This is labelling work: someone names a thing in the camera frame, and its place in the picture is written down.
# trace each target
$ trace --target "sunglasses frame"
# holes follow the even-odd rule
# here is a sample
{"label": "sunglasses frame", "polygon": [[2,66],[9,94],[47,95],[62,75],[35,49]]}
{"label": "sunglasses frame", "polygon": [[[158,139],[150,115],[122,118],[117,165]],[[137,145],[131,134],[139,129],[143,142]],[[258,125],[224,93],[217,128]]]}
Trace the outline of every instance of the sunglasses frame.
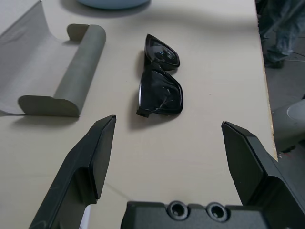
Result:
{"label": "sunglasses frame", "polygon": [[[169,49],[171,52],[174,53],[175,57],[177,58],[177,63],[168,63],[163,60],[158,60],[158,59],[151,59],[151,56],[148,54],[147,49],[149,48],[149,43],[151,40],[155,40],[159,42],[162,46],[166,47]],[[176,70],[180,66],[180,60],[178,54],[173,50],[171,47],[169,47],[167,44],[162,42],[161,40],[155,38],[154,36],[148,34],[146,36],[146,41],[145,41],[145,57],[144,57],[144,71],[141,77],[141,82],[140,82],[140,87],[139,87],[139,107],[136,112],[137,115],[143,116],[148,118],[151,113],[159,114],[159,115],[177,115],[181,113],[183,109],[183,91],[181,85],[166,71],[172,71]],[[150,72],[156,72],[159,73],[160,75],[164,76],[165,78],[168,78],[169,81],[173,82],[175,86],[177,87],[179,91],[179,107],[177,109],[162,109],[158,108],[154,111],[148,110],[148,109],[143,109],[141,108],[141,89],[142,89],[142,83],[143,80],[145,80],[145,77],[150,74]]]}

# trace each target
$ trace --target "sunglasses lens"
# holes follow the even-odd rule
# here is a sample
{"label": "sunglasses lens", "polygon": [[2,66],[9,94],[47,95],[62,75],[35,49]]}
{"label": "sunglasses lens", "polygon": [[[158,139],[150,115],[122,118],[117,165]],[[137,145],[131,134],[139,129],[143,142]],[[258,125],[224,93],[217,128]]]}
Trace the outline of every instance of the sunglasses lens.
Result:
{"label": "sunglasses lens", "polygon": [[169,64],[178,63],[177,56],[161,42],[154,39],[150,39],[148,52],[152,60],[157,59]]}
{"label": "sunglasses lens", "polygon": [[164,71],[174,70],[180,66],[178,54],[150,34],[146,37],[145,54],[145,65],[156,62]]}
{"label": "sunglasses lens", "polygon": [[166,74],[154,70],[143,73],[140,107],[153,113],[174,115],[181,112],[180,85]]}

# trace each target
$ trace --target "curved gray stand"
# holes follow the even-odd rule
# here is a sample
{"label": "curved gray stand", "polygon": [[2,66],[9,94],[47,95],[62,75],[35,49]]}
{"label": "curved gray stand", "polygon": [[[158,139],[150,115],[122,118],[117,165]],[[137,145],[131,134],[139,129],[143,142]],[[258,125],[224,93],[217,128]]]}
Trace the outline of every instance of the curved gray stand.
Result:
{"label": "curved gray stand", "polygon": [[67,32],[69,42],[51,35],[41,2],[4,32],[0,58],[11,54],[6,61],[10,63],[0,64],[1,111],[10,115],[80,115],[106,33],[98,25],[82,24],[69,25]]}

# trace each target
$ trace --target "scratch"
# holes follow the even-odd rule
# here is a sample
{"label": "scratch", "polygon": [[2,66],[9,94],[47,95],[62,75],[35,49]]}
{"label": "scratch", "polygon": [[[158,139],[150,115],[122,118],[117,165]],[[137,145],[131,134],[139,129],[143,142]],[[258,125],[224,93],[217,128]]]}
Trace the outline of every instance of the scratch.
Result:
{"label": "scratch", "polygon": [[115,192],[119,196],[123,197],[124,199],[131,200],[131,198],[129,198],[127,195],[125,195],[124,193],[122,193],[120,190],[118,190],[117,188],[113,187],[112,185],[108,184],[107,182],[105,182],[105,185],[108,186],[108,188],[110,188],[113,192]]}

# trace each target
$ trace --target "screw hole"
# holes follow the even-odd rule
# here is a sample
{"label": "screw hole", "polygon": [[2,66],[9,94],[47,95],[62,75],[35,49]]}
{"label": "screw hole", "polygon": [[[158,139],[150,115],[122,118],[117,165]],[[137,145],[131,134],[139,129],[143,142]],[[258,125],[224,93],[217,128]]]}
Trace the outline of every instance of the screw hole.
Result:
{"label": "screw hole", "polygon": [[184,220],[188,216],[188,208],[180,201],[173,201],[167,206],[167,213],[174,220]]}
{"label": "screw hole", "polygon": [[184,214],[184,207],[181,204],[175,204],[172,206],[173,214],[176,216],[181,216]]}
{"label": "screw hole", "polygon": [[229,215],[227,210],[219,203],[210,203],[206,207],[208,215],[217,222],[225,222],[228,220]]}
{"label": "screw hole", "polygon": [[211,213],[217,218],[221,218],[224,216],[224,211],[219,206],[213,206],[211,208]]}

